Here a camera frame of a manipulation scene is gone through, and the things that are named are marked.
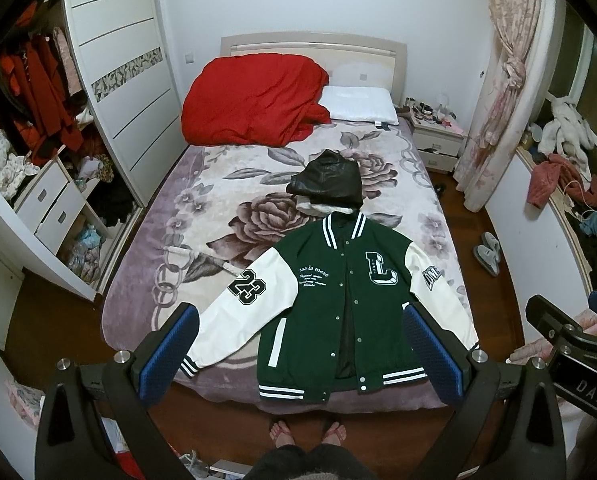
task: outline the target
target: person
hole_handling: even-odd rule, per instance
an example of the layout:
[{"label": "person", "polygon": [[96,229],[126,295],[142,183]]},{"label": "person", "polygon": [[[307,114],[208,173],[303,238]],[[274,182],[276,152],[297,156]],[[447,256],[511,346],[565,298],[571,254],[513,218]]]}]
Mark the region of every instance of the person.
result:
[{"label": "person", "polygon": [[267,452],[243,480],[378,480],[341,446],[347,430],[340,422],[333,422],[310,452],[296,445],[284,420],[272,425],[270,437],[276,449]]}]

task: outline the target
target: metal screw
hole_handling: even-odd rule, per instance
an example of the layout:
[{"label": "metal screw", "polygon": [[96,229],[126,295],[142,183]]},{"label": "metal screw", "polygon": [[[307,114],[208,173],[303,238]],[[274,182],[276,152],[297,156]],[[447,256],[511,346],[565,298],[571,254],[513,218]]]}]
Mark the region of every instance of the metal screw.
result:
[{"label": "metal screw", "polygon": [[56,363],[56,368],[58,368],[61,371],[67,370],[67,368],[69,368],[71,366],[72,362],[66,358],[63,357],[59,362]]},{"label": "metal screw", "polygon": [[534,368],[536,368],[537,370],[542,370],[547,365],[545,364],[545,361],[543,361],[542,358],[540,358],[540,357],[532,357],[532,366]]},{"label": "metal screw", "polygon": [[132,354],[129,350],[120,350],[114,354],[114,360],[118,364],[123,364],[128,362],[131,356]]},{"label": "metal screw", "polygon": [[472,359],[477,363],[484,363],[488,360],[488,355],[485,350],[474,350],[472,352]]}]

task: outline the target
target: jacket sleeve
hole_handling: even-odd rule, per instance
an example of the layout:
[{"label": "jacket sleeve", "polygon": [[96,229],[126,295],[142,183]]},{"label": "jacket sleeve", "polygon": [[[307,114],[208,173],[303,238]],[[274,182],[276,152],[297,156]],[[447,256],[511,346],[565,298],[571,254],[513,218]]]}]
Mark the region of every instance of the jacket sleeve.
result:
[{"label": "jacket sleeve", "polygon": [[454,332],[468,350],[474,348],[478,336],[469,314],[427,254],[413,242],[405,252],[405,267],[411,274],[409,291],[441,328]]},{"label": "jacket sleeve", "polygon": [[198,335],[181,370],[191,378],[233,354],[291,307],[297,293],[294,272],[275,248],[268,249],[200,315]]}]

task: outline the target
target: bed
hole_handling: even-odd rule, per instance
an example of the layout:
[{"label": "bed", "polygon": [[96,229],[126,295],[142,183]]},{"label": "bed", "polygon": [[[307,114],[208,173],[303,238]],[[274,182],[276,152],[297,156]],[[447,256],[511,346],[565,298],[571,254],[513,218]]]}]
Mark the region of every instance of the bed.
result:
[{"label": "bed", "polygon": [[[405,45],[338,34],[287,32],[224,38],[222,55],[288,52],[315,59],[339,86],[382,86],[400,102]],[[243,268],[288,226],[314,218],[286,193],[292,174],[325,149],[359,163],[362,211],[424,248],[471,316],[456,250],[440,203],[406,121],[383,130],[333,121],[283,148],[190,146],[172,170],[118,267],[102,313],[102,333],[115,349],[134,349],[181,301],[203,312]],[[262,400],[256,380],[258,336],[193,379],[175,380],[206,399],[255,404],[269,413],[325,409],[336,413],[436,408],[428,381],[372,394],[336,392],[326,404]]]}]

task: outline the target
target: green jacket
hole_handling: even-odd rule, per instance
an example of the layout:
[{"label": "green jacket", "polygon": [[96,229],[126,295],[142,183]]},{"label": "green jacket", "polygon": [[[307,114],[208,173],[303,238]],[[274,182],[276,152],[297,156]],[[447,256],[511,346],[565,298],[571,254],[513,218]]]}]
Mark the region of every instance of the green jacket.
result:
[{"label": "green jacket", "polygon": [[411,240],[363,213],[333,213],[285,236],[200,316],[181,370],[193,377],[261,330],[260,395],[326,402],[425,378],[403,333],[421,301],[467,349],[478,341],[464,307]]}]

